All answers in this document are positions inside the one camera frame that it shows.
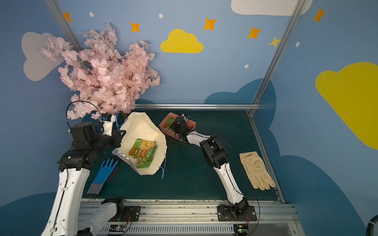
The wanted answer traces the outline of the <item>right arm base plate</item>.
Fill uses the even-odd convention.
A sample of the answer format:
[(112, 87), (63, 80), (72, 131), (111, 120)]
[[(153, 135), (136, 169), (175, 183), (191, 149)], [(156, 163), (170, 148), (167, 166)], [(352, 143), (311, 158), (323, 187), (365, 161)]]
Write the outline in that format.
[(231, 222), (231, 221), (237, 221), (237, 222), (247, 222), (247, 221), (257, 221), (258, 215), (256, 213), (256, 210), (253, 206), (249, 206), (247, 211), (240, 216), (236, 216), (231, 212), (231, 208), (228, 205), (218, 205), (217, 206), (217, 215), (218, 215), (218, 221), (220, 222)]

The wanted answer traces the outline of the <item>green soup packet yellow corn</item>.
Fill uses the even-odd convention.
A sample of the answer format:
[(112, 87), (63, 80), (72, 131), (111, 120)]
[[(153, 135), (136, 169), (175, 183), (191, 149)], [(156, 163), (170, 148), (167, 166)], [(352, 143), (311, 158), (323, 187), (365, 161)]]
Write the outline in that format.
[(135, 151), (138, 148), (140, 148), (140, 149), (149, 149), (149, 148), (152, 148), (152, 147), (155, 147), (155, 146), (157, 146), (156, 142), (147, 141), (147, 140), (143, 140), (143, 139), (137, 139), (135, 141), (133, 147), (129, 151), (129, 155), (135, 158), (135, 156), (136, 156)]

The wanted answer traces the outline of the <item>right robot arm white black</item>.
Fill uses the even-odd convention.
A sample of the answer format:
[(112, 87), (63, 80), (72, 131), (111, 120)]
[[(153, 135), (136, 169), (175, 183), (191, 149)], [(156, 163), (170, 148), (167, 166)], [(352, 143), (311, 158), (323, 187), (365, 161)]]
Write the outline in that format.
[(201, 148), (207, 164), (216, 171), (222, 182), (233, 217), (239, 218), (246, 214), (249, 208), (248, 200), (232, 174), (229, 157), (221, 140), (190, 129), (189, 120), (183, 116), (168, 122), (168, 129), (173, 131), (179, 140)]

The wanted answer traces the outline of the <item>green soup packet red label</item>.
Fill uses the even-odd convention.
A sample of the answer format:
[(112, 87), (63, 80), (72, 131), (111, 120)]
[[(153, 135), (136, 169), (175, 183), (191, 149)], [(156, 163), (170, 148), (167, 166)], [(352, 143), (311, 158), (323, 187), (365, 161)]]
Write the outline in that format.
[(169, 117), (168, 120), (166, 121), (166, 123), (163, 125), (163, 127), (165, 129), (170, 129), (170, 126), (172, 125), (172, 123), (175, 121), (175, 119), (173, 117)]

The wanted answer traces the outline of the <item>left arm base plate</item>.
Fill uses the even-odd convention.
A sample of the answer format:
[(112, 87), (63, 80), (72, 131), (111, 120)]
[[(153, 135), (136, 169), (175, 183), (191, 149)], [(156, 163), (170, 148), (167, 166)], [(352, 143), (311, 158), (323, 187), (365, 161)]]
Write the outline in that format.
[(141, 206), (125, 206), (120, 216), (116, 218), (118, 222), (138, 222)]

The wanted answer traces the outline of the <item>pink plastic tray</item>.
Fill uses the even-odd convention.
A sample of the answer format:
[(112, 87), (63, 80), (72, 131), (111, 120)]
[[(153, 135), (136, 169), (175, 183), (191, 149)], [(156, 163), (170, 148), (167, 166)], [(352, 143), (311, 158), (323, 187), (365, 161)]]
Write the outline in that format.
[[(189, 120), (189, 116), (185, 115), (186, 117), (186, 124), (188, 125), (189, 129), (195, 130), (196, 128), (196, 122)], [(174, 120), (179, 117), (179, 115), (176, 115), (174, 113), (169, 113), (164, 120), (159, 124), (159, 128), (162, 131), (163, 134), (166, 136), (170, 136), (176, 140), (180, 140), (178, 134), (176, 134), (171, 128), (170, 125), (174, 122)]]

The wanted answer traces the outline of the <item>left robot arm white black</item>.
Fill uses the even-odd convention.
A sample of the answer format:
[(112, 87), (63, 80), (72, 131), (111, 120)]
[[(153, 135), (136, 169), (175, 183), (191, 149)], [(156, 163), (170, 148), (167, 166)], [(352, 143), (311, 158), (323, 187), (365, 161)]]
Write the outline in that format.
[(82, 226), (78, 215), (84, 187), (98, 154), (108, 148), (119, 148), (126, 134), (103, 125), (96, 133), (93, 123), (80, 123), (70, 128), (73, 138), (71, 149), (59, 163), (59, 184), (54, 204), (42, 235), (44, 236), (96, 236), (111, 219), (120, 221), (126, 215), (120, 197), (104, 200), (100, 208)]

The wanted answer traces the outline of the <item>cream checkered paper bag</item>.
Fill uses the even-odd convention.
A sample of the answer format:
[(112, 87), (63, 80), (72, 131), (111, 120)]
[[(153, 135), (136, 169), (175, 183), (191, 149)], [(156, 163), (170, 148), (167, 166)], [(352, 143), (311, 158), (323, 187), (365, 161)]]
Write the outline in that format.
[(154, 175), (164, 169), (167, 144), (165, 135), (146, 113), (131, 113), (121, 130), (126, 131), (121, 146), (112, 153), (141, 176)]

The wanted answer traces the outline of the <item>green packet mushroom soup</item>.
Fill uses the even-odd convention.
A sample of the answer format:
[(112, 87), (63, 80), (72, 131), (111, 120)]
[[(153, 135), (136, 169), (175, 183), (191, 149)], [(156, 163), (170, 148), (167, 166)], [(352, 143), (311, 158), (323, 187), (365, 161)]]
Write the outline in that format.
[(154, 156), (155, 152), (157, 150), (157, 146), (149, 148), (149, 149), (140, 149), (138, 148), (135, 151), (135, 158), (137, 159), (137, 163), (135, 164), (137, 168), (148, 168), (150, 167)]

